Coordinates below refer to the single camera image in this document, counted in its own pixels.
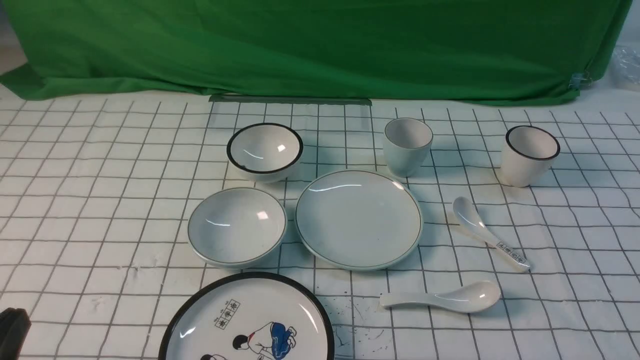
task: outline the white plate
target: white plate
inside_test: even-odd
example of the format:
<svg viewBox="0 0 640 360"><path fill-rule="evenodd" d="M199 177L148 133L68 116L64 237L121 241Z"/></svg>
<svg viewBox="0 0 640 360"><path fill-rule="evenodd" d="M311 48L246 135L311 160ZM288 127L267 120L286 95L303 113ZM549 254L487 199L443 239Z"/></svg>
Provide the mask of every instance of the white plate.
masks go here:
<svg viewBox="0 0 640 360"><path fill-rule="evenodd" d="M397 181L344 170L319 177L302 192L296 228L317 257L347 270L377 270L418 245L422 212Z"/></svg>
<svg viewBox="0 0 640 360"><path fill-rule="evenodd" d="M333 360L333 331L301 284L267 272L235 274L193 295L164 332L158 360L199 359Z"/></svg>

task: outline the bowl with black rim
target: bowl with black rim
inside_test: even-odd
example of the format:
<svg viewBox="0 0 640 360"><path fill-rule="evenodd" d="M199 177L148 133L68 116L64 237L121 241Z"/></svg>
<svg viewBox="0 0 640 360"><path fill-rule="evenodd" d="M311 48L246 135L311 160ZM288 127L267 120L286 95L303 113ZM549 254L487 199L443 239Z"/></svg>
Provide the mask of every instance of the bowl with black rim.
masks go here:
<svg viewBox="0 0 640 360"><path fill-rule="evenodd" d="M297 132L266 122L236 132L227 144L227 157L243 178L274 183L295 171L302 150L302 138Z"/></svg>

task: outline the white ceramic bowl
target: white ceramic bowl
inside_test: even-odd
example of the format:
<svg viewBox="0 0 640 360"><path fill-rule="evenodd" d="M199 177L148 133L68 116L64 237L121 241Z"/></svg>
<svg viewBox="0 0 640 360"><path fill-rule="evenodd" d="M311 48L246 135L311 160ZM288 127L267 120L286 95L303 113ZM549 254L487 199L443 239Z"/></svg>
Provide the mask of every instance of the white ceramic bowl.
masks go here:
<svg viewBox="0 0 640 360"><path fill-rule="evenodd" d="M247 268L284 237L287 215L276 198L254 188L222 190L203 200L189 219L193 250L214 266Z"/></svg>
<svg viewBox="0 0 640 360"><path fill-rule="evenodd" d="M245 179L273 183L293 173L302 150L302 138L295 131L267 122L235 133L227 144L227 157Z"/></svg>

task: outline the white ceramic spoon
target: white ceramic spoon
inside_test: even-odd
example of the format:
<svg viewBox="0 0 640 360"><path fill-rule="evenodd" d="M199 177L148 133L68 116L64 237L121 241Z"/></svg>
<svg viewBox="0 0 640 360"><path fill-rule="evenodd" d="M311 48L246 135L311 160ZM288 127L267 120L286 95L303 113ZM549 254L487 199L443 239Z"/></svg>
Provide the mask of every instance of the white ceramic spoon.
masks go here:
<svg viewBox="0 0 640 360"><path fill-rule="evenodd" d="M480 214L478 214L469 199L461 196L453 200L453 213L456 215L456 218L458 218L460 225L464 226L465 229L469 230L473 235L482 239L487 244L500 250L521 272L531 269L531 264L524 256L515 252L509 245L498 239L496 235L492 234L491 231L484 226Z"/></svg>
<svg viewBox="0 0 640 360"><path fill-rule="evenodd" d="M390 293L380 297L380 306L431 305L457 313L476 313L500 300L500 288L491 281L478 281L460 289L439 294Z"/></svg>

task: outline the spoon handle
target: spoon handle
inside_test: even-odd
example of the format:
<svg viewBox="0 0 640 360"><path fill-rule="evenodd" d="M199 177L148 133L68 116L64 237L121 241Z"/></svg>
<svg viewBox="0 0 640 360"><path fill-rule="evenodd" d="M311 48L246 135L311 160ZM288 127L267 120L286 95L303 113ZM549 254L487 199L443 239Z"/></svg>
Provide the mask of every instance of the spoon handle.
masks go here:
<svg viewBox="0 0 640 360"><path fill-rule="evenodd" d="M509 245L505 244L504 241L500 240L498 243L490 243L496 249L500 251L500 253L505 256L507 259L511 260L511 262L521 271L525 272L531 269L531 264L528 260L524 258L524 256L517 253L513 250Z"/></svg>
<svg viewBox="0 0 640 360"><path fill-rule="evenodd" d="M432 294L425 293L388 293L380 295L380 306L385 309L390 306L408 304L438 306L438 301Z"/></svg>

